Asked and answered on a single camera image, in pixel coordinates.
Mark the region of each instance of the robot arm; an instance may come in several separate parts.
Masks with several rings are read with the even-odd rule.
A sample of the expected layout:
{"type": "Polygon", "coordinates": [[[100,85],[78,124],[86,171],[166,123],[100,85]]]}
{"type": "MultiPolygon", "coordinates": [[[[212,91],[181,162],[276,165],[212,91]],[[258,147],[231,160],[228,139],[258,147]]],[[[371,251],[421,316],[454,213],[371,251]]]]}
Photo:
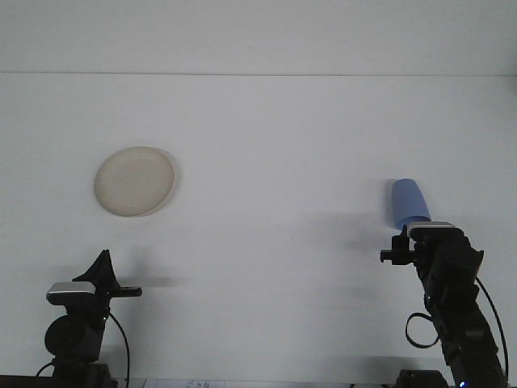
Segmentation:
{"type": "Polygon", "coordinates": [[[414,222],[392,239],[380,260],[413,263],[424,288],[424,306],[460,388],[507,388],[490,326],[476,303],[474,284],[483,260],[463,231],[447,222],[414,222]],[[415,241],[410,251],[410,239],[415,241]]]}

